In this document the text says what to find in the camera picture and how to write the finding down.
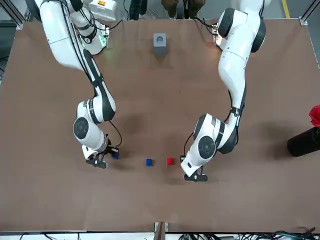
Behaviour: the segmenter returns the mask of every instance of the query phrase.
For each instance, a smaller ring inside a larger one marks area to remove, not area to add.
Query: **red flower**
[[[311,118],[311,123],[315,127],[320,128],[320,105],[314,106],[311,109],[309,116]]]

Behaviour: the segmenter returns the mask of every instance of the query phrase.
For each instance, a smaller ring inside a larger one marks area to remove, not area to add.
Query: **yellow line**
[[[289,19],[290,18],[290,13],[289,13],[289,9],[288,9],[288,5],[287,5],[287,1],[286,0],[282,0],[282,6],[283,6],[285,17],[287,19]]]

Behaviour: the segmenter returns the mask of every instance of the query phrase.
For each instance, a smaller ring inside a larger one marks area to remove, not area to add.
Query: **tabletop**
[[[174,232],[320,228],[320,154],[286,150],[312,127],[317,62],[298,19],[265,23],[265,42],[246,68],[239,144],[205,165],[206,183],[184,181],[179,164],[199,116],[223,120],[230,107],[221,51],[203,25],[141,20],[112,30],[94,58],[123,143],[120,158],[106,156],[100,169],[85,163],[73,135],[78,103],[93,96],[89,80],[56,62],[40,23],[25,23],[0,87],[0,231],[153,231],[160,221]],[[153,54],[154,33],[167,35],[165,57]],[[109,123],[99,126],[119,140]]]

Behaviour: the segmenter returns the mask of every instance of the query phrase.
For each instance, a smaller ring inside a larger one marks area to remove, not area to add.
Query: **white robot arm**
[[[55,59],[68,68],[84,71],[93,87],[94,96],[78,104],[73,133],[82,144],[86,162],[105,168],[107,163],[103,161],[103,156],[113,151],[117,153],[118,149],[111,146],[97,125],[114,117],[116,104],[92,54],[79,42],[74,28],[76,25],[80,34],[89,39],[87,43],[92,45],[91,50],[101,51],[103,46],[97,34],[97,25],[92,26],[95,20],[88,10],[82,8],[81,0],[36,0],[36,5]]]
[[[193,131],[194,142],[181,163],[185,174],[194,177],[194,180],[197,179],[195,171],[209,162],[217,151],[230,153],[237,143],[246,98],[246,65],[250,53],[261,47],[266,35],[260,16],[264,6],[264,0],[241,0],[239,10],[227,8],[219,19],[218,33],[226,39],[226,43],[218,71],[229,90],[231,109],[225,122],[208,113],[198,119]]]

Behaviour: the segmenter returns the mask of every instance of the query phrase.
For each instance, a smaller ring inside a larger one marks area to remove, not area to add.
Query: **black pot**
[[[320,128],[313,127],[289,139],[287,148],[294,157],[320,150]]]

